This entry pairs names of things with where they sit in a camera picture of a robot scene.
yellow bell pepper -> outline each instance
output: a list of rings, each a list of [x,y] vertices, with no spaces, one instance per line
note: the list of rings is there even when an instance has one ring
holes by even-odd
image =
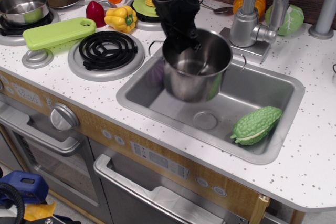
[[[129,33],[138,20],[132,7],[125,5],[118,8],[109,8],[105,14],[105,23],[117,31]]]

black robotic arm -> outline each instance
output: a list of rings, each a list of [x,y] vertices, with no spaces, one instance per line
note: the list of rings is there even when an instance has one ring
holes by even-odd
[[[188,47],[200,49],[197,41],[195,16],[200,10],[199,0],[153,0],[161,18],[162,28],[172,40],[175,49],[182,52]]]

orange toy fruit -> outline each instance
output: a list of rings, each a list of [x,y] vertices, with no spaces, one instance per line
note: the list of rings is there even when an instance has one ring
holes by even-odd
[[[239,8],[243,6],[243,0],[234,0],[233,2],[233,13],[235,14]],[[266,0],[256,0],[255,7],[258,10],[259,18],[265,13],[266,10]]]

green plate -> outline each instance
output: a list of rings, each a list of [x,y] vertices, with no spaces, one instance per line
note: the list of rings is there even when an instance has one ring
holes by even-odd
[[[156,7],[146,5],[146,0],[134,0],[133,7],[137,13],[140,13],[147,17],[159,17],[156,14]]]

spoon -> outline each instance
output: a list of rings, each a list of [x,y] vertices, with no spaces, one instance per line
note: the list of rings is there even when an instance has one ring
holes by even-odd
[[[202,5],[205,7],[205,8],[208,8],[210,10],[213,10],[214,13],[217,13],[217,14],[221,14],[221,13],[227,13],[227,12],[232,12],[232,6],[226,6],[226,7],[221,7],[221,8],[218,8],[218,9],[214,9],[210,6],[207,6],[205,4],[202,3]]]

